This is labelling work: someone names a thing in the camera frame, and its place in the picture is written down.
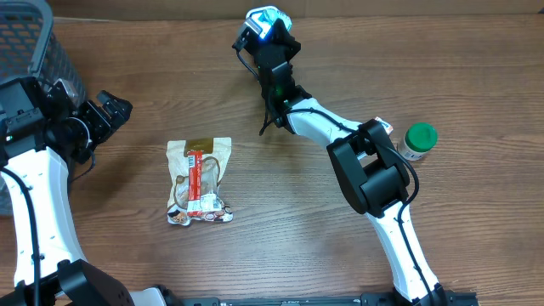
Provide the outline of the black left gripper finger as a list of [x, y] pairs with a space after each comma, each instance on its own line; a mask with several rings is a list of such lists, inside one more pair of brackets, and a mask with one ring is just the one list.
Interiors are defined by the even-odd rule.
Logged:
[[110, 102], [113, 113], [110, 115], [113, 128], [120, 128], [130, 118], [133, 105], [126, 100], [113, 99]]
[[101, 90], [97, 94], [97, 100], [102, 104], [103, 109], [105, 111], [122, 111], [123, 110], [123, 107], [119, 102], [119, 99], [115, 95], [105, 90]]

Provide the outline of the teal wet wipes pack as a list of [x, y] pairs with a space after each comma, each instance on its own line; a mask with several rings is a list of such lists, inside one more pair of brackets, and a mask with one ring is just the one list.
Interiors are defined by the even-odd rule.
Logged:
[[290, 31], [292, 28], [291, 18], [279, 10], [276, 6], [264, 6], [254, 8], [247, 12], [246, 19], [251, 20], [257, 25], [257, 33], [261, 40], [265, 40], [270, 33], [272, 26], [277, 20], [284, 23], [285, 28]]

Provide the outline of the red candy bar wrapper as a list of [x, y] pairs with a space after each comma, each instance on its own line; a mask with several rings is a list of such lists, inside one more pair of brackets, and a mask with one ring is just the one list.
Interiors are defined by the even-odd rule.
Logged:
[[187, 213], [190, 217], [198, 216], [201, 212], [201, 163], [202, 151], [188, 152], [189, 162], [189, 195]]

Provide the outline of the brown red snack bag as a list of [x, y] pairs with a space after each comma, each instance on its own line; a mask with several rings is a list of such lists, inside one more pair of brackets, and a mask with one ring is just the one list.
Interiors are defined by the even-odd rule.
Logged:
[[171, 140], [167, 143], [172, 188], [167, 221], [189, 226], [193, 221], [229, 223], [234, 214], [219, 196], [232, 150], [229, 137]]

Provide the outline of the small orange packet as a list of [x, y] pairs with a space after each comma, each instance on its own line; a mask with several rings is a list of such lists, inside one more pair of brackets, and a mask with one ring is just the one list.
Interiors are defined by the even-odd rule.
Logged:
[[390, 134], [393, 132], [394, 128], [393, 128], [393, 126], [392, 126], [390, 123], [384, 121], [384, 120], [383, 120], [381, 117], [379, 117], [379, 116], [376, 116], [376, 117], [375, 117], [375, 120], [376, 120], [377, 122], [379, 122], [379, 123], [382, 125], [382, 127], [383, 127], [383, 129], [386, 131], [387, 135], [390, 135]]

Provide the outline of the green lid jar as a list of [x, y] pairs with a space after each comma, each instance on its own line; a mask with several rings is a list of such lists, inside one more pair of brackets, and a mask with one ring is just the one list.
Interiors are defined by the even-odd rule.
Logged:
[[397, 151], [408, 161], [421, 160], [437, 144], [438, 137], [431, 124], [418, 122], [406, 131]]

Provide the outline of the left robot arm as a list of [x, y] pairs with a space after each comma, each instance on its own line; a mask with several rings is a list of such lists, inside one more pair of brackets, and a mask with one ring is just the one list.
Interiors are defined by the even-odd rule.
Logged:
[[1, 176], [17, 243], [14, 290], [3, 305], [143, 305], [143, 293], [94, 267], [77, 239], [69, 203], [71, 161], [84, 163], [126, 123], [132, 105], [102, 91], [75, 105], [63, 82], [35, 77], [1, 85]]

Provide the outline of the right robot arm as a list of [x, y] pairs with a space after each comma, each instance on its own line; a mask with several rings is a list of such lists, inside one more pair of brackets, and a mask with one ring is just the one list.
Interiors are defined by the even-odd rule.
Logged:
[[345, 200], [367, 216], [377, 232], [393, 273], [392, 304], [448, 304], [411, 222], [417, 174], [393, 147], [383, 124], [376, 119], [345, 120], [295, 83], [290, 61], [301, 45], [284, 20], [246, 18], [233, 48], [253, 57], [250, 71], [262, 89], [264, 126], [285, 128], [326, 149]]

